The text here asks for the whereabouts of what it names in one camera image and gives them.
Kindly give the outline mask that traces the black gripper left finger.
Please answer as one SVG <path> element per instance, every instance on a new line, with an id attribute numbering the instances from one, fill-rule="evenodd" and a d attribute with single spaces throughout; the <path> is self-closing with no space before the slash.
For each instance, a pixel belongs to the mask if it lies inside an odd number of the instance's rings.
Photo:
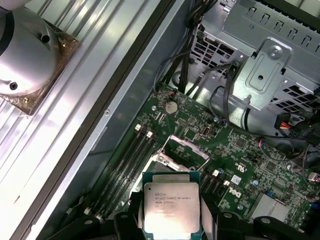
<path id="1" fill-rule="evenodd" d="M 96 217 L 83 216 L 59 230 L 50 240 L 143 240 L 145 234 L 139 227 L 139 210 L 143 192 L 133 192 L 127 211 L 117 213 L 113 219 L 101 223 Z"/>

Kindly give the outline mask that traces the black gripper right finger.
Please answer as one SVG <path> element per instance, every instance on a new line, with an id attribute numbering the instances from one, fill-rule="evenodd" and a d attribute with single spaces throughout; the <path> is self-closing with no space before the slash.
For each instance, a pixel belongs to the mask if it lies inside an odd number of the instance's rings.
<path id="1" fill-rule="evenodd" d="M 212 197 L 201 198 L 201 224 L 208 240 L 315 240 L 271 216 L 259 216 L 253 223 L 235 213 L 222 212 Z"/>

